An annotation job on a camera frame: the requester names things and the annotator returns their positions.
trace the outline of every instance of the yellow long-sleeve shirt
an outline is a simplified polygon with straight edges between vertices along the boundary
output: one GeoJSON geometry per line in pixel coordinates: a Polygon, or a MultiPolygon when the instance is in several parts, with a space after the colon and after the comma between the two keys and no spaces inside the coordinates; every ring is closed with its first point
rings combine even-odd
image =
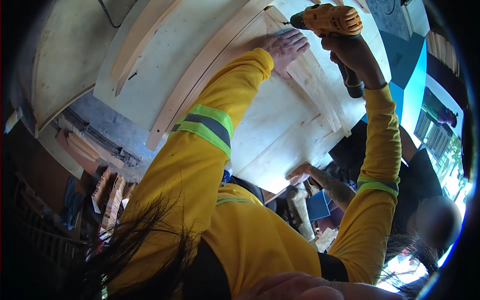
{"type": "MultiPolygon", "coordinates": [[[[231,138],[272,68],[272,58],[266,51],[257,48],[245,53],[209,81],[192,111],[218,120],[218,124],[207,127],[223,125],[223,133],[227,131],[231,138]]],[[[369,125],[362,176],[396,181],[400,138],[395,104],[388,87],[366,90],[366,97],[369,125]]],[[[219,138],[220,133],[212,134],[194,120],[185,119],[184,123],[174,129],[177,131],[152,162],[122,220],[135,218],[138,210],[152,201],[177,201],[164,222],[175,228],[181,228],[183,222],[200,233],[195,240],[202,237],[222,263],[232,295],[278,272],[321,276],[317,253],[299,233],[244,188],[233,184],[219,187],[229,159],[225,135],[219,138]]],[[[357,193],[350,203],[329,254],[344,263],[351,282],[376,282],[395,205],[392,193],[372,187],[357,193]]],[[[169,235],[149,236],[109,288],[116,290],[153,275],[177,242],[169,235]]]]}

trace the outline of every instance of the blue wall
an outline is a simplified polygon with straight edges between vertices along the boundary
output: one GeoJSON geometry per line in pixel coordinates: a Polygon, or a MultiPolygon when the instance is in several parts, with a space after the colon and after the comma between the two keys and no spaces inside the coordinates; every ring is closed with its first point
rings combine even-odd
{"type": "Polygon", "coordinates": [[[413,132],[417,124],[425,89],[427,46],[425,38],[414,33],[410,41],[380,30],[390,65],[389,83],[400,124],[413,132]]]}

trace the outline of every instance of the reflective stripe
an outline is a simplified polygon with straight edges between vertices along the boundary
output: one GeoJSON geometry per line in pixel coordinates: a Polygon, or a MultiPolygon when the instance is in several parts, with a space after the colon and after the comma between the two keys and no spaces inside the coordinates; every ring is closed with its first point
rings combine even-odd
{"type": "Polygon", "coordinates": [[[195,115],[195,114],[189,113],[187,116],[185,116],[184,121],[201,123],[201,124],[205,125],[206,127],[208,127],[208,129],[210,129],[216,136],[218,136],[220,138],[220,140],[222,140],[230,148],[230,136],[228,134],[228,131],[217,120],[215,120],[211,117],[206,117],[206,116],[195,115]]]}
{"type": "Polygon", "coordinates": [[[357,180],[357,193],[364,190],[381,190],[389,192],[397,197],[399,183],[400,178],[397,178],[395,181],[388,181],[359,176],[357,180]]]}
{"type": "Polygon", "coordinates": [[[225,202],[249,202],[249,200],[242,199],[242,198],[220,198],[220,199],[217,199],[215,205],[220,205],[225,202]]]}
{"type": "Polygon", "coordinates": [[[210,117],[217,121],[218,123],[222,124],[223,127],[228,131],[228,136],[229,139],[232,139],[233,136],[233,124],[232,124],[232,119],[230,119],[230,116],[224,112],[223,110],[219,110],[216,108],[210,108],[207,106],[203,106],[200,104],[197,104],[192,107],[192,109],[189,111],[191,114],[196,114],[196,115],[201,115],[205,117],[210,117]]]}
{"type": "Polygon", "coordinates": [[[177,131],[188,131],[201,136],[220,148],[230,159],[233,124],[226,112],[197,104],[172,127],[168,138],[177,131]]]}
{"type": "Polygon", "coordinates": [[[230,140],[228,141],[228,144],[226,144],[210,128],[206,127],[203,123],[184,120],[183,123],[178,128],[178,131],[188,131],[188,132],[197,134],[198,136],[206,139],[207,141],[211,142],[213,145],[220,148],[223,152],[225,152],[225,154],[227,154],[228,158],[230,159],[230,153],[231,153],[230,140]]]}

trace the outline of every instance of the concrete floor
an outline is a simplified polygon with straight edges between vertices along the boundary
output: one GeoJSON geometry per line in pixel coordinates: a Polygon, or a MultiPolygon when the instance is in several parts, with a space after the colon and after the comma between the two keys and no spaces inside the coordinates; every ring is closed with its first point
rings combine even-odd
{"type": "MultiPolygon", "coordinates": [[[[410,35],[400,0],[367,0],[367,5],[378,29],[409,40],[410,35]]],[[[165,141],[160,142],[155,152],[148,150],[144,143],[149,132],[96,99],[92,92],[73,102],[70,107],[105,137],[142,159],[137,167],[125,167],[124,174],[131,181],[139,182],[165,141]]]]}

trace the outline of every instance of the yellow cordless drill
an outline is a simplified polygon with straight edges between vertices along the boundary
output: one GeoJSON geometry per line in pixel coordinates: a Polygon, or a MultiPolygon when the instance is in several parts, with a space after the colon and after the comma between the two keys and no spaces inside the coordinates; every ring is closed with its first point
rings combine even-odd
{"type": "MultiPolygon", "coordinates": [[[[290,18],[293,27],[312,30],[318,37],[334,36],[341,38],[357,38],[363,29],[360,16],[356,9],[350,6],[333,6],[332,4],[315,4],[290,18]]],[[[337,63],[342,73],[343,82],[352,98],[364,95],[363,81],[355,72],[342,62],[337,63]]]]}

